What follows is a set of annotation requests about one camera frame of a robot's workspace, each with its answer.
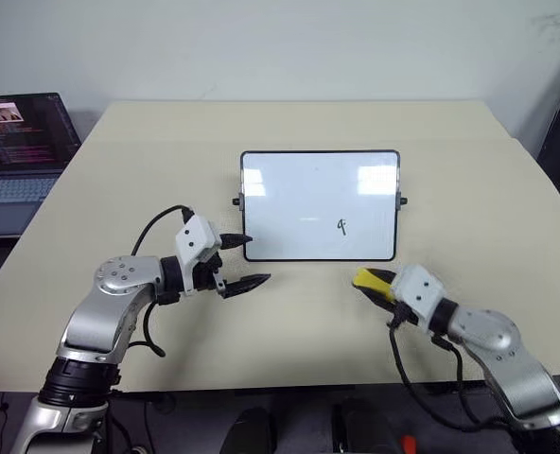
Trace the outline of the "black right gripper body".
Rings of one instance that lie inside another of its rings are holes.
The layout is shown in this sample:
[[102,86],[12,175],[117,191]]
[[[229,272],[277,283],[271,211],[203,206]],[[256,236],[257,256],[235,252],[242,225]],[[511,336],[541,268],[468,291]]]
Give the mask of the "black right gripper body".
[[403,302],[397,302],[394,305],[393,317],[387,323],[387,326],[399,327],[403,323],[418,325],[418,317],[407,304]]

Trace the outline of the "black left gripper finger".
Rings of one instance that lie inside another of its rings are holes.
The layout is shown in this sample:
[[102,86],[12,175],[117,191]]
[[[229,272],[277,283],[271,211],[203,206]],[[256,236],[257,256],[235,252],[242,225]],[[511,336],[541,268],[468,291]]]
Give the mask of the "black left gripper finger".
[[257,273],[244,276],[232,283],[225,282],[221,296],[223,299],[228,299],[250,292],[263,285],[270,278],[271,275],[269,273]]
[[242,247],[253,240],[251,236],[244,234],[220,234],[219,237],[221,240],[220,248],[222,250]]

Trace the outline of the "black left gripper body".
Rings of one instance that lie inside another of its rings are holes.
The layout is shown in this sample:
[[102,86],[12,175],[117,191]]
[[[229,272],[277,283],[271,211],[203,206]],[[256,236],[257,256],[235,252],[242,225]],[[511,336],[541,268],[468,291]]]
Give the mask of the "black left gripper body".
[[214,290],[221,298],[225,297],[226,285],[220,274],[222,260],[214,253],[207,261],[198,262],[193,269],[193,284],[197,292]]

